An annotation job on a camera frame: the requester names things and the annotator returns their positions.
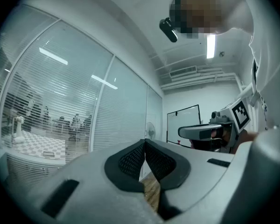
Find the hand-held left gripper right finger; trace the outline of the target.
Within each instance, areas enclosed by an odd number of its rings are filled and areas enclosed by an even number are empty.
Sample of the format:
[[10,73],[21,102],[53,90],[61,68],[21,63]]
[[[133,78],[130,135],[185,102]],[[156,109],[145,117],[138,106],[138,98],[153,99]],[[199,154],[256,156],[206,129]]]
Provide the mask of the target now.
[[147,140],[157,164],[160,206],[144,212],[149,224],[280,223],[280,134],[261,134],[235,155]]

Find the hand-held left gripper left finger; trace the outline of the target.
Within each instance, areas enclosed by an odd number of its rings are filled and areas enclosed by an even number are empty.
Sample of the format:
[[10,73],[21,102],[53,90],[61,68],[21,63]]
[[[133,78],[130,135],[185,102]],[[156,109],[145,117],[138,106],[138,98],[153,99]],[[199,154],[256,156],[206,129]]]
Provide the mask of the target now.
[[145,141],[75,158],[37,184],[28,202],[54,224],[160,224],[139,181]]

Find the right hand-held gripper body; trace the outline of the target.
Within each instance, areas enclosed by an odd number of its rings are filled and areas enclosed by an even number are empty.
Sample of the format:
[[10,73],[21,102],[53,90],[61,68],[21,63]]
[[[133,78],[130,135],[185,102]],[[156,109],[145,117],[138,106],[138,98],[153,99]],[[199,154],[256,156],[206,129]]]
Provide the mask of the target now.
[[212,112],[209,124],[218,126],[217,134],[213,138],[215,143],[231,153],[238,142],[239,134],[249,122],[247,102],[239,98],[223,109]]

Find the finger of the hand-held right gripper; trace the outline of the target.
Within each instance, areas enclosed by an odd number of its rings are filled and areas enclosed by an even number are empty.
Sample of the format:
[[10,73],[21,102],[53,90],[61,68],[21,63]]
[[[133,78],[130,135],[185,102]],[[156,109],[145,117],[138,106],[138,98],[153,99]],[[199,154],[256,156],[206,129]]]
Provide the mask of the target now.
[[220,124],[184,126],[178,129],[178,135],[189,140],[211,140],[212,131],[221,129],[222,127]]

